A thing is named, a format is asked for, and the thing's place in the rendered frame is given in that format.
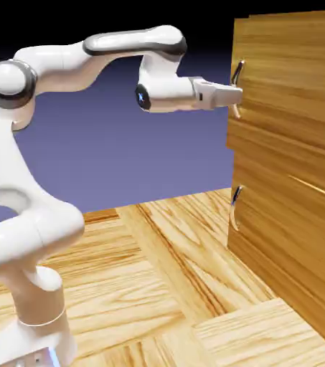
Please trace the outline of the light wooden cabinet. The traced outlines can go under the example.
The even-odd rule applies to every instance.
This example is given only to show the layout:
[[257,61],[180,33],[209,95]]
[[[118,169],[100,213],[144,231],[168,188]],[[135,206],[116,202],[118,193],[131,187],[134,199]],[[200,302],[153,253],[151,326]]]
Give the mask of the light wooden cabinet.
[[325,11],[237,19],[228,247],[325,339]]

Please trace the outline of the wooden cabinet door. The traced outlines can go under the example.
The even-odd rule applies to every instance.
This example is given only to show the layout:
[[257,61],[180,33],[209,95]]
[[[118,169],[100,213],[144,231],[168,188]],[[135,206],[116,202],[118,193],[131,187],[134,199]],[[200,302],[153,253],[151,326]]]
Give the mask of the wooden cabinet door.
[[229,248],[325,339],[325,190],[235,154]]
[[325,190],[325,11],[236,19],[232,63],[242,59],[228,146]]

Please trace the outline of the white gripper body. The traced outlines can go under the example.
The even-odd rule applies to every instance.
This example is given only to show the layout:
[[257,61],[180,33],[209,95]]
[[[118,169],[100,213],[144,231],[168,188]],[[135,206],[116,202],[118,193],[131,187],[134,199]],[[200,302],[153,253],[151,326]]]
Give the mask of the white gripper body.
[[208,84],[210,97],[208,107],[210,110],[237,105],[242,100],[242,89],[232,85],[222,85],[214,82]]

